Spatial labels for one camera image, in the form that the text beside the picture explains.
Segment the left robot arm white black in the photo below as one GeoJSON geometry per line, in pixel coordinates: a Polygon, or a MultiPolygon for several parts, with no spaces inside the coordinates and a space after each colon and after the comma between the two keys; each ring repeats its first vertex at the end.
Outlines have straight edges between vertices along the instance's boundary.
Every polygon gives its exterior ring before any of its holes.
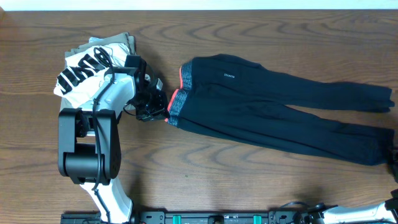
{"type": "Polygon", "coordinates": [[[85,190],[97,212],[64,213],[61,223],[135,223],[134,202],[125,193],[118,174],[121,143],[118,124],[123,113],[137,120],[169,117],[162,82],[146,78],[146,61],[128,55],[124,65],[100,56],[106,67],[104,85],[77,108],[58,115],[58,169],[85,190]]]}

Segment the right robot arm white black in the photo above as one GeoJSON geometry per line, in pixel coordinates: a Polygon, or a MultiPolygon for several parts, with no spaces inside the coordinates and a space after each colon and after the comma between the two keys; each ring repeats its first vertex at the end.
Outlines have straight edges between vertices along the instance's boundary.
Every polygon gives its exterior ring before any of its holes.
{"type": "MultiPolygon", "coordinates": [[[[350,159],[364,166],[376,166],[386,163],[392,176],[397,179],[397,147],[388,146],[380,152],[370,152],[359,149],[353,151],[350,159]]],[[[374,205],[362,207],[342,207],[338,205],[324,206],[318,204],[294,216],[294,223],[397,223],[397,190],[391,192],[391,198],[374,205]]]]}

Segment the black shorts with grey waistband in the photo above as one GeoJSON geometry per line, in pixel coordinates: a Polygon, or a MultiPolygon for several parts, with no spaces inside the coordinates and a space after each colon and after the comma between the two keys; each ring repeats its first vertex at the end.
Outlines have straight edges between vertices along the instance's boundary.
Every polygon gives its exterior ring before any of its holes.
{"type": "Polygon", "coordinates": [[[390,88],[322,83],[274,72],[243,58],[195,57],[180,67],[167,123],[215,138],[375,166],[394,149],[394,131],[342,123],[304,108],[387,113],[390,88]]]}

